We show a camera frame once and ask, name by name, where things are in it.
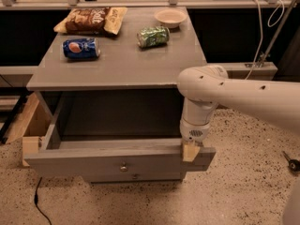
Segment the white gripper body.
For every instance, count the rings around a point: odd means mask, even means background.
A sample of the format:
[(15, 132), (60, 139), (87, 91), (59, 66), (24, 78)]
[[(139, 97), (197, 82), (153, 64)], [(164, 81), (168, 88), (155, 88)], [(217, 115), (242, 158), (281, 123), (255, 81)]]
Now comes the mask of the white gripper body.
[(185, 120), (180, 121), (180, 133), (184, 141), (201, 143), (207, 136), (210, 125), (192, 125)]

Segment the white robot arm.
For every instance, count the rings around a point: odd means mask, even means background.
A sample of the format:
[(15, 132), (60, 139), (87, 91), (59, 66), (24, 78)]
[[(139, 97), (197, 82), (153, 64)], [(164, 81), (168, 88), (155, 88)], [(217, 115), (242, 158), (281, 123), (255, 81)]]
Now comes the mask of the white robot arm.
[(191, 221), (206, 225), (300, 225), (300, 84), (230, 79), (223, 67), (192, 67), (177, 80), (184, 135), (217, 149)]

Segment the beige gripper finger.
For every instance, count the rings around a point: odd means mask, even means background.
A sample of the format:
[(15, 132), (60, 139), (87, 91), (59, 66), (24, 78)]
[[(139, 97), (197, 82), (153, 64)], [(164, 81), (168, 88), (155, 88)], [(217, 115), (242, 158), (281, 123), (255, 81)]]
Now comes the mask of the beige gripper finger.
[(185, 162), (193, 162), (195, 157), (199, 154), (201, 147), (195, 142), (183, 143), (183, 160)]

